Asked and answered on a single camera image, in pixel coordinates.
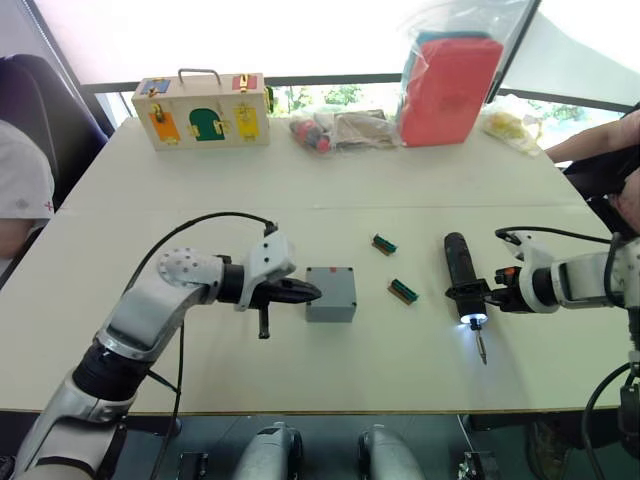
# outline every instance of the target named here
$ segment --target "wooden toy box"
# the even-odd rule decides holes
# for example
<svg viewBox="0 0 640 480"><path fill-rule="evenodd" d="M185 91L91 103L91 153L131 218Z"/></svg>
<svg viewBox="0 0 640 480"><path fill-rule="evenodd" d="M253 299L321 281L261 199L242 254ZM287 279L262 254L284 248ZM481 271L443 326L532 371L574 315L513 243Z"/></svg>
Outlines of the wooden toy box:
<svg viewBox="0 0 640 480"><path fill-rule="evenodd" d="M132 102L156 150L269 143L269 99L260 73L180 69L177 77L143 79Z"/></svg>

